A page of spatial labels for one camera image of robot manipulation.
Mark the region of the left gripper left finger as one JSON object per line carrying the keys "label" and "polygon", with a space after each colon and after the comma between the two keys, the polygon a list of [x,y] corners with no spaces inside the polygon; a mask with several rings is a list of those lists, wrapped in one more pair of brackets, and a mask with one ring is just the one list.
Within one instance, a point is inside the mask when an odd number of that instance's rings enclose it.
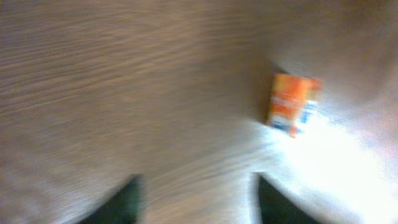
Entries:
{"label": "left gripper left finger", "polygon": [[136,224],[141,210],[141,177],[133,176],[78,224]]}

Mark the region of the orange tissue pack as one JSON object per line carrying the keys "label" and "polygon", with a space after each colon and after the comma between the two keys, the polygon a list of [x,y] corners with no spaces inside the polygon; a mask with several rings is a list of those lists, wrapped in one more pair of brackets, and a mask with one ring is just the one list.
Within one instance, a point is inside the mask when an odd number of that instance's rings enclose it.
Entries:
{"label": "orange tissue pack", "polygon": [[276,73],[266,124],[292,138],[304,133],[317,114],[322,84],[317,78]]}

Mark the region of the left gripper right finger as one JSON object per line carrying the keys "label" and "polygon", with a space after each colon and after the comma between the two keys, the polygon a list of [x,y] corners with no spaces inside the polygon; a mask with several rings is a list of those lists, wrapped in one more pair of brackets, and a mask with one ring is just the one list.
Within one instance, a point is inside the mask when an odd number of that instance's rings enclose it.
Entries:
{"label": "left gripper right finger", "polygon": [[320,224],[261,175],[258,176],[257,197],[262,224]]}

